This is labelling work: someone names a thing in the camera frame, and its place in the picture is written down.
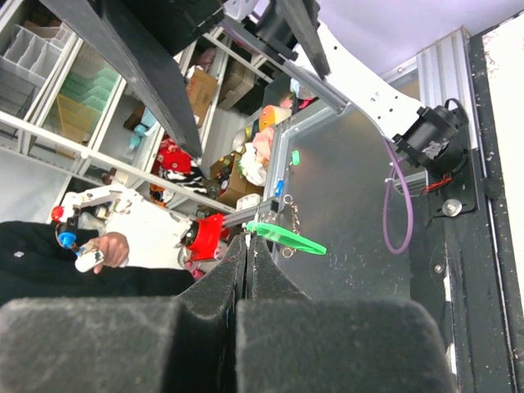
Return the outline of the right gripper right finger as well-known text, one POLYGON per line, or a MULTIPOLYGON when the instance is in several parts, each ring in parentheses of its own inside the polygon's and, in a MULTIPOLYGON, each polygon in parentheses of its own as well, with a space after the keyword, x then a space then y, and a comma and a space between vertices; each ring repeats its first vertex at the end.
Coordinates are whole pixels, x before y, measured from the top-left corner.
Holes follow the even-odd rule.
POLYGON ((454 391, 439 329, 420 304, 314 301, 275 265, 262 238, 249 252, 236 312, 238 391, 454 391))

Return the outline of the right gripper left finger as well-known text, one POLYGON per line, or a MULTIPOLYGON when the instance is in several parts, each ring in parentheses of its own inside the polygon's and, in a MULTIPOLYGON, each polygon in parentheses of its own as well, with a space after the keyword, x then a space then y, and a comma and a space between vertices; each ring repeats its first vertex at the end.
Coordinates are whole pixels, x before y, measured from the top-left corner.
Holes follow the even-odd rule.
POLYGON ((4 392, 235 392, 237 236, 179 296, 14 300, 1 310, 4 392))

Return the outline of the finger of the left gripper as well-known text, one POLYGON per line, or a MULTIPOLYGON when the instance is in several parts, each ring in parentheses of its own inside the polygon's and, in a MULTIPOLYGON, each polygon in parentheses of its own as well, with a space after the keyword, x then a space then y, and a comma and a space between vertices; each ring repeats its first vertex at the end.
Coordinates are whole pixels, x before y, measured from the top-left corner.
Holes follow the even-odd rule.
POLYGON ((278 8, 297 42, 302 46, 317 76, 324 80, 331 73, 331 69, 318 35, 318 12, 320 10, 318 2, 315 0, 279 0, 278 8))

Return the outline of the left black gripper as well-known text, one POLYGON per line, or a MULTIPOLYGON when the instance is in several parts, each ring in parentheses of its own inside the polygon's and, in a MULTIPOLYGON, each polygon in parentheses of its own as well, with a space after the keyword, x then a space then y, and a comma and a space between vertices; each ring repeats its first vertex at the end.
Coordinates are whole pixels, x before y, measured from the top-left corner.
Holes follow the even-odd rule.
POLYGON ((223 18, 218 0, 44 1, 127 81, 167 134, 202 156, 176 55, 223 18))

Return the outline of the green key tag with keyring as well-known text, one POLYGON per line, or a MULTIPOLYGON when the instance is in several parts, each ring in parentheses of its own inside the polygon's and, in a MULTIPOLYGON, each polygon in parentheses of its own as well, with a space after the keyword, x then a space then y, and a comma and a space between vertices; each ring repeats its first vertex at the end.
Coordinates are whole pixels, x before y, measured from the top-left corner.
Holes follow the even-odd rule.
POLYGON ((286 194, 282 199, 284 205, 291 209, 291 229, 286 229, 277 224, 260 222, 260 205, 258 205, 253 220, 246 223, 245 228, 247 232, 256 233, 266 240, 284 246, 282 255, 288 259, 291 258, 296 251, 302 251, 312 255, 326 255, 327 248, 325 246, 300 234, 299 206, 292 195, 286 194))

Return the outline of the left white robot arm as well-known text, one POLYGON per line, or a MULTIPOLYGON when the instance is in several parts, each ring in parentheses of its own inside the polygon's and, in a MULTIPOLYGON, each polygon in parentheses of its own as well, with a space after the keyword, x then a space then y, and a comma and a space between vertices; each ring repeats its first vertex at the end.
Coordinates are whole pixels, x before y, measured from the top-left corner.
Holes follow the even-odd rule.
POLYGON ((48 1, 46 7, 93 47, 131 85, 167 134, 191 157, 202 155, 197 122, 174 56, 215 26, 282 64, 332 108, 354 105, 411 165, 441 177, 466 159, 462 107, 429 107, 391 87, 343 48, 318 19, 314 1, 276 1, 276 21, 299 44, 293 54, 275 38, 256 37, 242 22, 253 1, 48 1))

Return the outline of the person hand background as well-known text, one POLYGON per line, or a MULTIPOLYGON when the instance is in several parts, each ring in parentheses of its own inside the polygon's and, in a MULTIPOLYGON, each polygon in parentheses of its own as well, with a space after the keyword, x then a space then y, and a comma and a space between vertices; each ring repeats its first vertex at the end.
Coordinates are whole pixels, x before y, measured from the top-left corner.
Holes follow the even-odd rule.
POLYGON ((127 238, 121 233, 106 233, 93 239, 93 242, 104 256, 103 262, 93 268, 95 274, 99 274, 106 266, 118 268, 128 259, 129 244, 127 238))

